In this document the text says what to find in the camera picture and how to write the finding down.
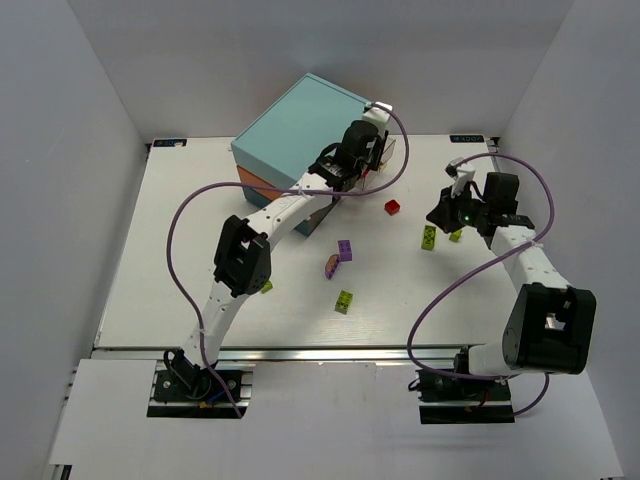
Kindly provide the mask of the small red lego brick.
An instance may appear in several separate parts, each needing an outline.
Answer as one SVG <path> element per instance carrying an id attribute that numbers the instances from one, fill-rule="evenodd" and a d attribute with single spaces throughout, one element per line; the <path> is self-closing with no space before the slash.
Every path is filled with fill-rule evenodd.
<path id="1" fill-rule="evenodd" d="M 384 205 L 384 210 L 389 214 L 389 215 L 395 215 L 397 214 L 401 209 L 400 204 L 392 199 L 389 200 L 388 202 L 385 203 Z"/>

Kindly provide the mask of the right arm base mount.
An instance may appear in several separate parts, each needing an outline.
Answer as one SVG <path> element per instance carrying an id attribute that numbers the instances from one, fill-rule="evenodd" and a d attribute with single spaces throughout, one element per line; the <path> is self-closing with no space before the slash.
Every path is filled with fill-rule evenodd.
<path id="1" fill-rule="evenodd" d="M 509 386 L 511 375 L 483 374 L 471 379 L 468 345 L 463 346 L 446 367 L 429 365 L 415 353 L 409 358 L 417 367 L 416 378 L 407 386 L 419 400 L 423 425 L 490 425 L 515 422 Z"/>

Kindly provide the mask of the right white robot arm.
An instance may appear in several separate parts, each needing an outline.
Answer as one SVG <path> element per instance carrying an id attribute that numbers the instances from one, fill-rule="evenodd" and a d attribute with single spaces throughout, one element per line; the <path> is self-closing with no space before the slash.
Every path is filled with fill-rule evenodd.
<path id="1" fill-rule="evenodd" d="M 596 313 L 589 290 L 573 287 L 552 265 L 535 227 L 517 212 L 519 179 L 491 172 L 474 197 L 474 172 L 453 170 L 427 220 L 445 233 L 473 228 L 506 270 L 517 293 L 502 337 L 471 346 L 464 373 L 506 377 L 525 371 L 577 375 L 587 363 Z"/>

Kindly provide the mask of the purple curved patterned lego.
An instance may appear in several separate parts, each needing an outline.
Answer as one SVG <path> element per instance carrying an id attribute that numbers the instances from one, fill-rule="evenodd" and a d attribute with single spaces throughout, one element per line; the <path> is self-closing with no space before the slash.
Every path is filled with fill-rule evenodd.
<path id="1" fill-rule="evenodd" d="M 333 254 L 328 258 L 324 267 L 324 275 L 327 280 L 331 280 L 333 278 L 339 264 L 340 264 L 339 254 Z"/>

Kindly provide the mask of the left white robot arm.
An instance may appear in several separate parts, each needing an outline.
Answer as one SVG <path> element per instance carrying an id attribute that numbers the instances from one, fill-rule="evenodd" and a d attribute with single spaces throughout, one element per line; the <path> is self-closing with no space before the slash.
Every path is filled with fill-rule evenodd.
<path id="1" fill-rule="evenodd" d="M 253 214 L 228 217 L 221 230 L 213 258 L 211 291 L 204 308 L 199 308 L 177 279 L 172 262 L 172 243 L 177 223 L 186 206 L 205 191 L 191 194 L 172 219 L 166 244 L 169 273 L 196 313 L 196 327 L 188 340 L 170 355 L 170 365 L 198 373 L 213 368 L 231 323 L 239 309 L 270 279 L 271 252 L 280 240 L 305 218 L 348 195 L 356 183 L 382 163 L 388 138 L 389 115 L 378 108 L 365 112 L 346 129 L 341 141 L 321 151 L 319 157 L 280 196 Z"/>

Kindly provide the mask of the clear drawer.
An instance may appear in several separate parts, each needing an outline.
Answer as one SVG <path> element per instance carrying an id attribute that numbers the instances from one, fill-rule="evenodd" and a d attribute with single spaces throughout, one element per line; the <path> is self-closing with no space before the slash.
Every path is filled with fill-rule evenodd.
<path id="1" fill-rule="evenodd" d="M 371 187 L 371 184 L 374 182 L 376 177 L 381 174 L 385 169 L 394 154 L 394 149 L 396 145 L 396 139 L 392 137 L 388 137 L 385 141 L 384 149 L 382 150 L 381 159 L 379 168 L 377 170 L 367 170 L 363 173 L 363 176 L 360 178 L 357 186 L 361 191 L 368 190 Z"/>

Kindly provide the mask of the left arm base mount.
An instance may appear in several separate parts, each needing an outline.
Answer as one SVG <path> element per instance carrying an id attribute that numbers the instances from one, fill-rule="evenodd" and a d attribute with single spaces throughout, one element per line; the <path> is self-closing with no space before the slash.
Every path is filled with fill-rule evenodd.
<path id="1" fill-rule="evenodd" d="M 192 364 L 180 349 L 166 350 L 156 369 L 147 407 L 148 418 L 239 420 L 248 408 L 248 375 Z"/>

